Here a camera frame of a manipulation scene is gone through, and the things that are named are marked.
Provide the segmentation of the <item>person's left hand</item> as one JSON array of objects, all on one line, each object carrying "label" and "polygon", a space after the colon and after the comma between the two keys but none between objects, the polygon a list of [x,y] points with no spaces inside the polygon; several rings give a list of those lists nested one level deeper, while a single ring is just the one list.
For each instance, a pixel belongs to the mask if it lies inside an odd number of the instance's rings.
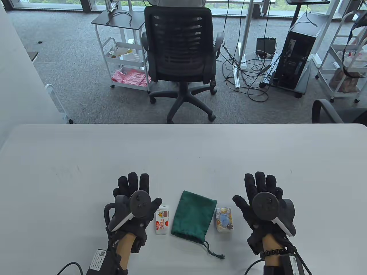
[{"label": "person's left hand", "polygon": [[162,203],[161,198],[155,198],[147,208],[147,213],[143,217],[133,217],[127,220],[117,230],[118,224],[131,212],[129,210],[129,200],[136,191],[149,193],[149,175],[143,173],[138,178],[135,172],[118,179],[118,187],[114,189],[114,203],[109,203],[104,208],[104,220],[109,239],[113,244],[120,241],[128,233],[133,234],[136,239],[132,244],[131,252],[139,253],[141,247],[145,246],[147,240],[146,228],[153,220],[155,212]]}]

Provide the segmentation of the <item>person's right hand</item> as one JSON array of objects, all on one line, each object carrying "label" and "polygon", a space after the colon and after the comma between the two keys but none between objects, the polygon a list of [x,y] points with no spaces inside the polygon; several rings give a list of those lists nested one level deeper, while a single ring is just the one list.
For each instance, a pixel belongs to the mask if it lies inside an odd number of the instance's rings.
[{"label": "person's right hand", "polygon": [[253,199],[262,192],[273,194],[278,200],[282,199],[283,190],[277,187],[276,178],[273,175],[265,176],[264,172],[256,172],[255,176],[246,173],[244,186],[248,200],[240,195],[235,195],[232,200],[253,231],[247,240],[253,253],[262,258],[286,254],[286,233],[278,224],[261,220],[253,210]]}]

